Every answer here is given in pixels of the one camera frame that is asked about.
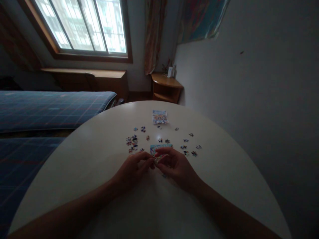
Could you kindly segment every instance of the wooden desk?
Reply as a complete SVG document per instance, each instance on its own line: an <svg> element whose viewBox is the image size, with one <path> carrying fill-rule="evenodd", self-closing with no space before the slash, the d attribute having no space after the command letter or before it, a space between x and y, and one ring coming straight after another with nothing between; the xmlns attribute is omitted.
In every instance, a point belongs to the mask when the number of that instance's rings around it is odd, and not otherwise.
<svg viewBox="0 0 319 239"><path fill-rule="evenodd" d="M184 88L176 79L168 78L162 73L153 73L153 100L178 103L181 90Z"/></svg>
<svg viewBox="0 0 319 239"><path fill-rule="evenodd" d="M50 72L64 91L114 91L127 101L129 86L126 71L43 68Z"/></svg>

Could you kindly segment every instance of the window frame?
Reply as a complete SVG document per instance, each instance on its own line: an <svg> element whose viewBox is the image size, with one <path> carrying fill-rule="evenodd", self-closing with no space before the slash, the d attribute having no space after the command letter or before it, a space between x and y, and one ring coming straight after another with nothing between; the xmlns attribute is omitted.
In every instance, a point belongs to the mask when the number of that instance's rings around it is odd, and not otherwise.
<svg viewBox="0 0 319 239"><path fill-rule="evenodd" d="M121 11L123 18L123 29L126 40L127 54L114 52L112 56L105 55L105 52L89 51L89 50L76 50L76 54L73 50L61 49L55 38L52 36L46 21L43 16L38 14L36 6L34 6L32 0L18 0L22 10L27 15L31 24L39 34L40 38L46 45L47 49L51 53L54 59L58 60L77 60L77 61L101 61L101 62L118 62L118 63L133 63L132 46L131 46L131 34L127 9L127 0L120 0Z"/></svg>

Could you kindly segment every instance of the bed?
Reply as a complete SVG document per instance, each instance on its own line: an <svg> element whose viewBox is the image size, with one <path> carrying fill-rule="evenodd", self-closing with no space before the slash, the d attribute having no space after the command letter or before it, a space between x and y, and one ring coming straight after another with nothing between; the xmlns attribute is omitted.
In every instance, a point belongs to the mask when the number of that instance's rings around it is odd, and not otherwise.
<svg viewBox="0 0 319 239"><path fill-rule="evenodd" d="M42 165L65 137L0 139L0 238Z"/></svg>
<svg viewBox="0 0 319 239"><path fill-rule="evenodd" d="M0 91L0 133L75 129L104 111L116 93Z"/></svg>

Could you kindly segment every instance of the forearm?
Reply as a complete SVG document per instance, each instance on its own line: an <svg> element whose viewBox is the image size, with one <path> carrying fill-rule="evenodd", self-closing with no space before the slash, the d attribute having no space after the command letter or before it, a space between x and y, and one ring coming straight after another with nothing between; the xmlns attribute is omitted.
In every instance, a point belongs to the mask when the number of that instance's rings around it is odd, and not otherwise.
<svg viewBox="0 0 319 239"><path fill-rule="evenodd" d="M280 238L203 181L194 195L228 238Z"/></svg>
<svg viewBox="0 0 319 239"><path fill-rule="evenodd" d="M115 185L109 181L88 194L35 219L8 238L74 237L116 195Z"/></svg>

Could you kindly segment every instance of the wooden nightstand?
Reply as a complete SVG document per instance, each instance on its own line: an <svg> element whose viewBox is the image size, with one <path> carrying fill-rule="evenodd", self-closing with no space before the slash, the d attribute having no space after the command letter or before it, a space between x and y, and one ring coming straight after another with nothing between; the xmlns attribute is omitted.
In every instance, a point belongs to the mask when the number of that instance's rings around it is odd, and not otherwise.
<svg viewBox="0 0 319 239"><path fill-rule="evenodd" d="M168 78L162 73L153 73L153 100L178 103L181 90L184 88L176 79Z"/></svg>

